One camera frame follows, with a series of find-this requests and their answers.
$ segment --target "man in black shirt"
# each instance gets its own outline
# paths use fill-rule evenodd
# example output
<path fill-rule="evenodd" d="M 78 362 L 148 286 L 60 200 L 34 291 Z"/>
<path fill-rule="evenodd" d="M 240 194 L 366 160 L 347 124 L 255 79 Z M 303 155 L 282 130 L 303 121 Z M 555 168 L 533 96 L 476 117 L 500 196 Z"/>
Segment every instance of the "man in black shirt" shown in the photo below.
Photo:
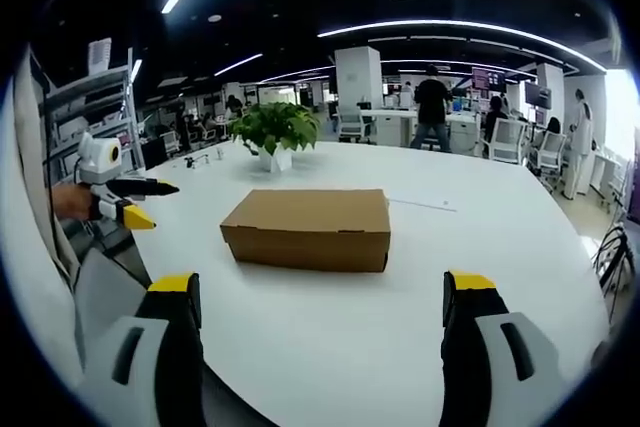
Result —
<path fill-rule="evenodd" d="M 421 149 L 422 143 L 431 129 L 436 133 L 441 152 L 451 152 L 449 136 L 445 125 L 445 102 L 452 100 L 451 93 L 437 79 L 438 69 L 433 65 L 427 67 L 427 80 L 423 81 L 416 91 L 416 102 L 420 104 L 418 111 L 418 130 L 411 142 L 412 149 Z"/>

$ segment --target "ceiling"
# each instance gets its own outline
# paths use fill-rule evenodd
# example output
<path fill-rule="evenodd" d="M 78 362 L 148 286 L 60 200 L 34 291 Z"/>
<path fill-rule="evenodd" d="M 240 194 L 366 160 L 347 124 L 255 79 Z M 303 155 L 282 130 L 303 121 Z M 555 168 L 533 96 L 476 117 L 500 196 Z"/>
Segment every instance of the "ceiling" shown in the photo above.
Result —
<path fill-rule="evenodd" d="M 180 0 L 172 12 L 162 15 L 165 2 L 53 0 L 35 34 L 35 54 L 53 82 L 62 85 L 86 75 L 90 41 L 113 38 L 112 65 L 124 63 L 127 47 L 132 46 L 134 58 L 143 60 L 135 83 L 140 104 L 159 93 L 177 95 L 185 87 L 194 92 L 213 91 L 229 81 L 260 81 L 331 65 L 336 49 L 359 45 L 372 46 L 386 60 L 457 60 L 519 69 L 538 61 L 555 63 L 548 59 L 552 57 L 567 63 L 563 66 L 566 73 L 597 72 L 555 47 L 477 28 L 393 26 L 317 37 L 353 25 L 406 19 L 465 20 L 522 30 L 578 50 L 608 37 L 610 30 L 604 0 Z M 220 15 L 222 20 L 211 23 L 207 20 L 211 15 Z M 402 38 L 370 42 L 388 37 Z M 263 56 L 213 76 L 258 53 Z M 386 63 L 383 72 L 421 67 L 424 64 Z M 452 70 L 463 69 L 455 65 Z M 177 76 L 187 79 L 158 88 L 164 78 Z"/>

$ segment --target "jeans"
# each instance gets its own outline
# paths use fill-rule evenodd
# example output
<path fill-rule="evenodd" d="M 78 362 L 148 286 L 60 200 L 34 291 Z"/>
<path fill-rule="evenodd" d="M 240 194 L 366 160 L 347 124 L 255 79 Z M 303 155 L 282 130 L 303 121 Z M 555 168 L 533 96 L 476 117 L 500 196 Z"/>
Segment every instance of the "jeans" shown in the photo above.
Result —
<path fill-rule="evenodd" d="M 449 136 L 447 135 L 447 127 L 442 124 L 418 124 L 418 130 L 416 131 L 415 138 L 411 141 L 412 149 L 421 149 L 422 143 L 429 135 L 429 131 L 433 129 L 438 138 L 438 144 L 440 144 L 440 151 L 451 153 L 451 147 L 449 147 Z"/>

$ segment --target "white pot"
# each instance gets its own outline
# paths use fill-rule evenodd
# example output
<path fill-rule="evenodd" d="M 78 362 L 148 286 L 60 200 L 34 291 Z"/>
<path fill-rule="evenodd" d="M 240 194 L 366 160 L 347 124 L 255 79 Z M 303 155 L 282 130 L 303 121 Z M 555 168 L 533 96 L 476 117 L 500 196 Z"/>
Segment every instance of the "white pot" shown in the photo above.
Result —
<path fill-rule="evenodd" d="M 273 155 L 270 155 L 264 147 L 258 149 L 260 165 L 267 172 L 282 172 L 291 168 L 291 149 L 283 149 L 280 144 Z"/>

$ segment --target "human hand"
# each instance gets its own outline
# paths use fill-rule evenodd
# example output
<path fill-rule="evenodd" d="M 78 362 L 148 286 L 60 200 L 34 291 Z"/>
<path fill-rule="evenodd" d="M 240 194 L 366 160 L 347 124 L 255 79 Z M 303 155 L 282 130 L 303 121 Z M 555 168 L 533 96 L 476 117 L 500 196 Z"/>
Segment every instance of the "human hand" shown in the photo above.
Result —
<path fill-rule="evenodd" d="M 51 191 L 53 211 L 60 219 L 89 220 L 93 196 L 87 186 L 58 184 Z"/>

